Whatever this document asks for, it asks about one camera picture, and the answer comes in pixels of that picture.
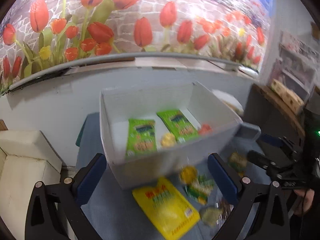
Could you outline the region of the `person's right hand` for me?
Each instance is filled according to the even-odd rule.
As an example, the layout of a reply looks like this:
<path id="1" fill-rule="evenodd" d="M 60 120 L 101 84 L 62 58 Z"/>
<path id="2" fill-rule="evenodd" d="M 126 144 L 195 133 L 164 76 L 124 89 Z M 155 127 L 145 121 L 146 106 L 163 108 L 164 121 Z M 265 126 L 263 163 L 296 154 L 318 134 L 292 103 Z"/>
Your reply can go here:
<path id="1" fill-rule="evenodd" d="M 300 202 L 296 207 L 294 214 L 302 215 L 308 212 L 312 206 L 315 192 L 312 189 L 296 189 L 294 192 L 298 197 L 300 197 Z"/>

